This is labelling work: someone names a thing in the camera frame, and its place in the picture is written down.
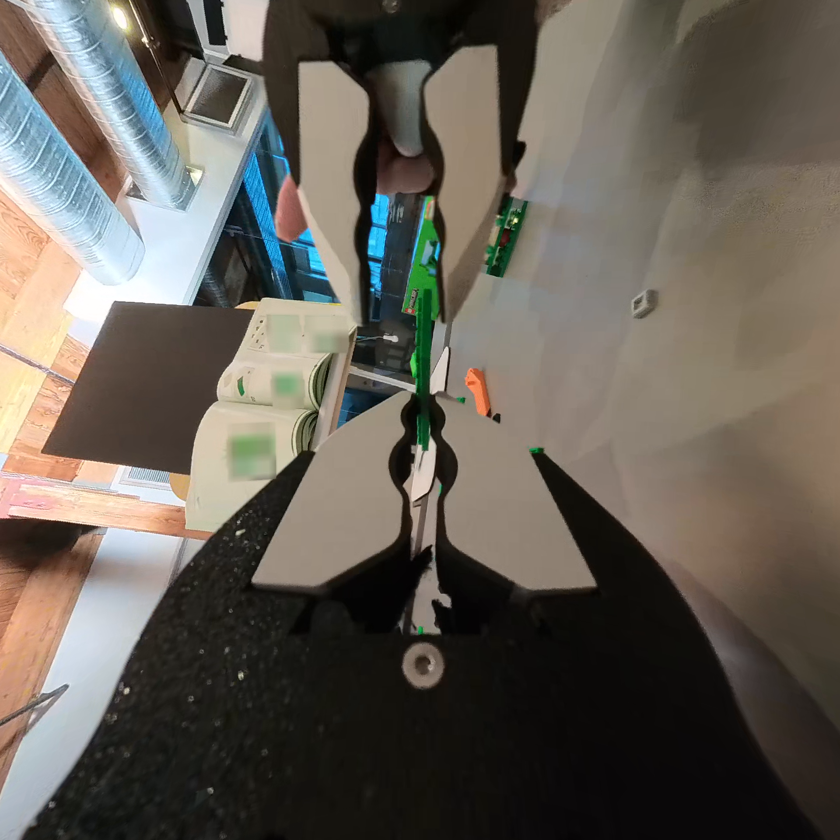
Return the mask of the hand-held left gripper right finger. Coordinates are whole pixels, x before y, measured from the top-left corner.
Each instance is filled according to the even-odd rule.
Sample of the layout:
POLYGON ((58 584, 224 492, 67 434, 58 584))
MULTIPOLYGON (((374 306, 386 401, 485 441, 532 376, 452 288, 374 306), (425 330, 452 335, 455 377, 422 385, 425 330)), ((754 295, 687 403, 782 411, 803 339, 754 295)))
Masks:
POLYGON ((447 546, 523 595, 593 592, 593 573, 528 447, 452 397, 434 406, 447 546))

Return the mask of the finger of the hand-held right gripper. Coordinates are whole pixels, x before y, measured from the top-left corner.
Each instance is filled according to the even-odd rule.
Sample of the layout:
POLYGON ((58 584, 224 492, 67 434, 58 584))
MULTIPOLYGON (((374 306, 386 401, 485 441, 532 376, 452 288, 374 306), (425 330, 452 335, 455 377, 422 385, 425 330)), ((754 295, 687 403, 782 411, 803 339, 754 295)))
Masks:
POLYGON ((332 291, 356 323, 368 319, 370 270, 357 244, 363 219, 356 163, 371 126, 368 92, 331 61, 302 61, 298 194, 332 291))
POLYGON ((423 104, 442 160, 438 305, 440 318, 452 322, 484 264, 503 188, 497 47, 456 51, 426 81, 423 104))

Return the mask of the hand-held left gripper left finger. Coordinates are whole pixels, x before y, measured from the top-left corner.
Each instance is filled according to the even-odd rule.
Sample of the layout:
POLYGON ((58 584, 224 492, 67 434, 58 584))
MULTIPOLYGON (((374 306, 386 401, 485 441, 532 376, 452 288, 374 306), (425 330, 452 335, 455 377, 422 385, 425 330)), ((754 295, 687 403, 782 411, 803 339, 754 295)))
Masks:
POLYGON ((378 561, 411 556, 405 417, 414 403, 409 392, 393 395, 318 447, 253 575, 256 589, 326 594, 378 561))

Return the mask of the green lego baseplate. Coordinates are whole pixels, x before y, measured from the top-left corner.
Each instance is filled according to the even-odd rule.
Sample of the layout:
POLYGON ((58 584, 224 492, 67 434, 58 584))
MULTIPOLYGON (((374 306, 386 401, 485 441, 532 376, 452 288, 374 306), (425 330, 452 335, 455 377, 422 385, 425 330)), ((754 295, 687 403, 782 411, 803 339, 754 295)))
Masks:
POLYGON ((429 446, 429 397, 431 382, 431 352, 434 328, 434 303, 436 293, 431 288, 424 288, 418 292, 416 299, 416 332, 415 332, 415 360, 414 379, 416 393, 416 444, 423 452, 429 446))

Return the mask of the small green lego model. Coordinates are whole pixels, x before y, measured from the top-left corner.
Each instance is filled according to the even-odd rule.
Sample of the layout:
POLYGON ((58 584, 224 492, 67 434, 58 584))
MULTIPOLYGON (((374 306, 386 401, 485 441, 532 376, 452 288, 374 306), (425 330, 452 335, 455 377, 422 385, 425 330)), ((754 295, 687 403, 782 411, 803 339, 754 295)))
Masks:
POLYGON ((516 248, 529 203, 506 193, 502 196, 490 229, 486 247, 485 271, 492 277, 504 277, 516 248))

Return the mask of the green lego box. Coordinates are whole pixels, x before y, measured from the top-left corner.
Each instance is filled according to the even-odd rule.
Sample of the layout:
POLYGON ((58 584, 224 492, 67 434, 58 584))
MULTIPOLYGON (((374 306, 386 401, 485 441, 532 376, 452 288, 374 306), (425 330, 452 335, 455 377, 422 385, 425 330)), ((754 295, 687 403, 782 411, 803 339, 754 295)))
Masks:
POLYGON ((421 298, 426 291, 429 291, 434 321, 439 318, 438 258, 440 254, 440 243, 434 223, 435 209, 435 198, 426 196, 423 201, 402 305, 404 314, 415 316, 421 298))

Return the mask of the person's right hand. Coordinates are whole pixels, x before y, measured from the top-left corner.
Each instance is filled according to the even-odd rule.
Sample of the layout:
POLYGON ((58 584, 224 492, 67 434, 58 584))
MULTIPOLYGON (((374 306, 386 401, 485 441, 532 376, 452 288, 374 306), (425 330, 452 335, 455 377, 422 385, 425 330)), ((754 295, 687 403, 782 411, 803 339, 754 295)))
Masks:
MULTIPOLYGON (((409 157, 394 143, 381 138, 377 147, 376 191, 383 195, 425 193, 434 179, 434 170, 425 154, 409 157)), ((279 240, 290 243, 308 229, 308 222, 291 174, 287 174, 278 194, 275 230, 279 240)))

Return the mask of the large blue-lit window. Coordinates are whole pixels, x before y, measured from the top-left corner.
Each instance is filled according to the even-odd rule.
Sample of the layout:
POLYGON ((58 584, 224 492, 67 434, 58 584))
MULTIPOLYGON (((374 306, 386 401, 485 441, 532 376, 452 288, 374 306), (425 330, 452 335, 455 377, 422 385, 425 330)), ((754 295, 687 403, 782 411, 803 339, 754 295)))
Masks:
MULTIPOLYGON (((261 298, 337 302, 313 235, 278 238, 274 214, 287 159, 268 122, 246 163, 193 305, 232 308, 261 298)), ((423 199, 378 195, 371 207, 368 260, 372 322, 413 324, 403 311, 423 199)))

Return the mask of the white ceiling vent grille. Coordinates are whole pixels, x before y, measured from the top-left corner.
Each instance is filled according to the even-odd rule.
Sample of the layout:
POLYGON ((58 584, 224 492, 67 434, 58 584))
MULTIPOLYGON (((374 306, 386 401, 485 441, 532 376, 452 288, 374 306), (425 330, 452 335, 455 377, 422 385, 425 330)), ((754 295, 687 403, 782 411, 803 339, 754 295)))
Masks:
POLYGON ((230 66, 205 63, 190 95, 182 105, 181 119, 225 134, 236 135, 255 88, 255 77, 230 66))

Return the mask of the black flat panel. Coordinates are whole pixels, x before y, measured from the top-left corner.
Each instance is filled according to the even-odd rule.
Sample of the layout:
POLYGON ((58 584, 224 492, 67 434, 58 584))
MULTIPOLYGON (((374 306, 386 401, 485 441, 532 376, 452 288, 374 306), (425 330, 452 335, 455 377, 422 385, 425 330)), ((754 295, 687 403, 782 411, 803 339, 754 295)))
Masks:
POLYGON ((44 455, 187 475, 251 310, 116 301, 44 455))

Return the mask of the wooden pillar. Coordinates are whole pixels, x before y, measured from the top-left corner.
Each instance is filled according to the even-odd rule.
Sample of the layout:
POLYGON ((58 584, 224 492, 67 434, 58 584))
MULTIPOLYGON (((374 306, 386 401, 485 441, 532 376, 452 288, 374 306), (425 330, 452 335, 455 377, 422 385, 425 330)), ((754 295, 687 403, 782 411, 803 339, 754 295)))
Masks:
POLYGON ((206 540, 212 535, 210 531, 187 528, 185 509, 181 506, 6 472, 1 474, 1 517, 147 532, 179 539, 206 540))

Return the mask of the black metal rod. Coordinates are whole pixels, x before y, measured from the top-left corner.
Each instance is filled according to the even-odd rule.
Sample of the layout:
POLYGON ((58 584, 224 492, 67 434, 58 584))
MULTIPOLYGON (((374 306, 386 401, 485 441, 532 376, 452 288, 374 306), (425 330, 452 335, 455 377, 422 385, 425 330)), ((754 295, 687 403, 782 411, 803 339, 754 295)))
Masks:
POLYGON ((41 707, 49 706, 50 704, 53 704, 54 701, 61 698, 67 692, 69 687, 70 687, 70 684, 65 683, 65 684, 59 686, 58 688, 53 689, 49 692, 42 692, 40 695, 38 695, 36 698, 30 700, 24 706, 22 706, 18 709, 15 709, 11 713, 9 713, 5 717, 3 717, 1 719, 1 727, 5 727, 9 723, 11 723, 11 722, 13 722, 13 721, 25 716, 25 715, 28 715, 31 712, 34 712, 36 709, 39 709, 41 707))

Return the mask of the silver ventilation duct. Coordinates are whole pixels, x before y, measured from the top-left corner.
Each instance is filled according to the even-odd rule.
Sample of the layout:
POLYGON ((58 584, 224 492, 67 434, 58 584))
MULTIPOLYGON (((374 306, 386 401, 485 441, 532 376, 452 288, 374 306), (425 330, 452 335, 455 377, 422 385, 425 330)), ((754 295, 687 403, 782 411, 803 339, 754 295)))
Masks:
POLYGON ((23 7, 143 199, 186 211, 195 183, 109 3, 23 7))
POLYGON ((1 56, 2 190, 93 279, 131 280, 141 237, 1 56))

